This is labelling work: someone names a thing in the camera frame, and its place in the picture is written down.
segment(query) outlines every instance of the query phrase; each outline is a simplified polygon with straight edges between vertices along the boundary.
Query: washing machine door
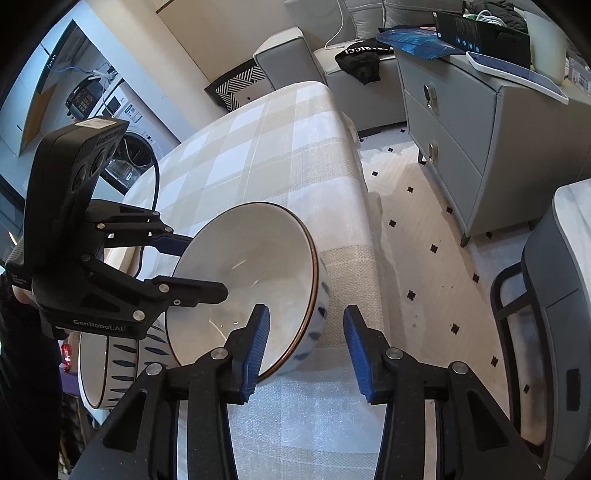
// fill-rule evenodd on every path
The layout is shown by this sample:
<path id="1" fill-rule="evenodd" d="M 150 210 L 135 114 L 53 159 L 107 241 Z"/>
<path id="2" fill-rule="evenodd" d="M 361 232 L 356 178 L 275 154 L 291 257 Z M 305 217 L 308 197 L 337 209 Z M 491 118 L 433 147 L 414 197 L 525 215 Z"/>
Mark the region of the washing machine door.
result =
<path id="1" fill-rule="evenodd" d="M 125 195 L 154 162 L 156 162 L 156 156 L 148 141 L 128 131 L 123 135 L 113 158 L 102 171 L 101 176 L 113 188 Z"/>

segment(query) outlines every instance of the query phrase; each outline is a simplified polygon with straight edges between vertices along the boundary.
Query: box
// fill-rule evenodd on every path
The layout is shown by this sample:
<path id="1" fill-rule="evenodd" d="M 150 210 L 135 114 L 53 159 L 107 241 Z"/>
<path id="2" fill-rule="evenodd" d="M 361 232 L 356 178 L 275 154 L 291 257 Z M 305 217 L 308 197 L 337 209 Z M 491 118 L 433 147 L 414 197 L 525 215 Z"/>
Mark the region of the box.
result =
<path id="1" fill-rule="evenodd" d="M 569 58 L 569 79 L 591 96 L 591 72 L 574 58 Z"/>
<path id="2" fill-rule="evenodd" d="M 528 34 L 446 12 L 433 12 L 433 17 L 437 36 L 454 47 L 531 67 Z"/>

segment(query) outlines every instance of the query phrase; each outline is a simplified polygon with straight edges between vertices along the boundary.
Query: drawer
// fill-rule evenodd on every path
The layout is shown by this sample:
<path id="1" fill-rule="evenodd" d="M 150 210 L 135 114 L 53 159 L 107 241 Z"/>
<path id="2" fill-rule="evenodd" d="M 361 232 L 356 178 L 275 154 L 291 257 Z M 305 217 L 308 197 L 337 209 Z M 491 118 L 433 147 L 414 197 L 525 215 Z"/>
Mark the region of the drawer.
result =
<path id="1" fill-rule="evenodd" d="M 430 161 L 429 145 L 437 148 L 437 154 L 431 163 L 439 172 L 464 224 L 467 225 L 476 203 L 482 176 L 437 119 L 406 90 L 404 98 L 408 130 L 427 161 Z"/>
<path id="2" fill-rule="evenodd" d="M 484 174 L 495 123 L 496 92 L 446 61 L 423 60 L 398 50 L 396 55 L 403 89 L 439 120 Z"/>

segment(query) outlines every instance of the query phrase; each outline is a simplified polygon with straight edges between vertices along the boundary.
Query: blue plastic bag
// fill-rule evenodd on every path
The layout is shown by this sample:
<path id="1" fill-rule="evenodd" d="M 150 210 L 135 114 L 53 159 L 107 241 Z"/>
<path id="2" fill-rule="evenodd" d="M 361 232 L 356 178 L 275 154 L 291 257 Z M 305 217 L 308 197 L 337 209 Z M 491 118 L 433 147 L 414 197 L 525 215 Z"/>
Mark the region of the blue plastic bag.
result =
<path id="1" fill-rule="evenodd" d="M 378 34 L 375 39 L 425 60 L 466 54 L 438 38 L 437 32 L 422 28 L 391 28 Z"/>

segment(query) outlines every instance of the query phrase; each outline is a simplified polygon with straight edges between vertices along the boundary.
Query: black sleeve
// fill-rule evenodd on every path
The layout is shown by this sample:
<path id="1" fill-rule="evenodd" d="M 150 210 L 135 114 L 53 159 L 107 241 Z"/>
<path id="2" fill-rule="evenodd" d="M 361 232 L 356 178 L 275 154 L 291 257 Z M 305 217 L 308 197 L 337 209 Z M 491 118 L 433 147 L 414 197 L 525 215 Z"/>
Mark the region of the black sleeve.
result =
<path id="1" fill-rule="evenodd" d="M 57 478 L 59 346 L 41 333 L 38 311 L 14 297 L 5 274 L 0 275 L 0 343 L 0 445 L 6 459 L 0 476 L 12 465 L 18 472 L 6 478 Z"/>

